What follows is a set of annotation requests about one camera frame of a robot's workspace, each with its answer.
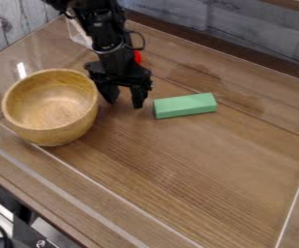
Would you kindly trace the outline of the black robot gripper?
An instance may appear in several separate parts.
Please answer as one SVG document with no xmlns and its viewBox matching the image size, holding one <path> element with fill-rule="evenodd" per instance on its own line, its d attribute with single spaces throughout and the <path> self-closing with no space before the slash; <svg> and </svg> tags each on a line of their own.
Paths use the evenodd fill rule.
<svg viewBox="0 0 299 248">
<path fill-rule="evenodd" d="M 119 42 L 111 46 L 93 44 L 99 57 L 89 62 L 85 69 L 95 82 L 98 90 L 110 104 L 117 102 L 119 86 L 131 88 L 133 105 L 141 109 L 151 91 L 151 71 L 141 65 L 137 52 L 142 47 L 134 47 L 129 42 Z"/>
</svg>

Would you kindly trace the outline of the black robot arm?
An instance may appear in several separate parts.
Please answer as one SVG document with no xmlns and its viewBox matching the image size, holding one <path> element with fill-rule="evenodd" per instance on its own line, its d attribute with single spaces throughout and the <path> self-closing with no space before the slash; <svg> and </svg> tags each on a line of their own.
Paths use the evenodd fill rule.
<svg viewBox="0 0 299 248">
<path fill-rule="evenodd" d="M 110 104 L 119 96 L 119 87 L 129 87 L 133 106 L 143 107 L 151 91 L 151 71 L 142 66 L 143 43 L 134 46 L 131 35 L 145 36 L 126 28 L 126 15 L 118 0 L 42 0 L 69 19 L 75 19 L 91 38 L 93 50 L 99 60 L 89 62 L 85 69 L 90 79 Z"/>
</svg>

